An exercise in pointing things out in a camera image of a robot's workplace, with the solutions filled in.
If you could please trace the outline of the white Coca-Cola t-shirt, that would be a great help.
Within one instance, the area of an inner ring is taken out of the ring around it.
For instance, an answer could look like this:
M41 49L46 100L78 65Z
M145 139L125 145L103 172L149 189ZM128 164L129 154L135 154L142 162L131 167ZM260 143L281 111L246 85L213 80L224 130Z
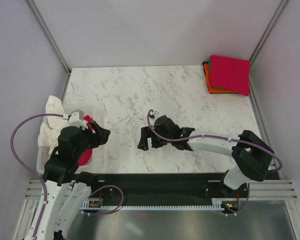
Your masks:
M63 118L66 114L62 101L53 95L48 97L45 105L46 114L57 114L60 116L46 116L46 120L42 122L39 130L37 143L39 147L52 147L58 143L58 137L61 130L68 127L68 120Z

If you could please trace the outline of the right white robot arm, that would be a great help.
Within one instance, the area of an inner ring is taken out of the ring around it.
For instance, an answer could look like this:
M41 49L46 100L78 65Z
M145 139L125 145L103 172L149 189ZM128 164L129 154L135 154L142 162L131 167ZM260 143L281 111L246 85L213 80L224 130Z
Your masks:
M233 158L235 167L223 174L219 184L219 191L225 197L232 196L250 181L264 181L275 157L274 151L250 130L238 135L213 135L192 127L179 127L166 115L141 128L139 150L168 144L180 151L205 151Z

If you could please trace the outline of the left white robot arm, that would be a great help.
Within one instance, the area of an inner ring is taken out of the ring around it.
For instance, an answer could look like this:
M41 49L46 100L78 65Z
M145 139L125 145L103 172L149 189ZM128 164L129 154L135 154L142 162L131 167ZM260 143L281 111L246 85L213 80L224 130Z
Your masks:
M88 127L67 126L61 130L58 145L44 167L44 187L25 239L66 239L84 201L100 191L92 173L76 174L79 159L87 150L106 144L110 134L95 121Z

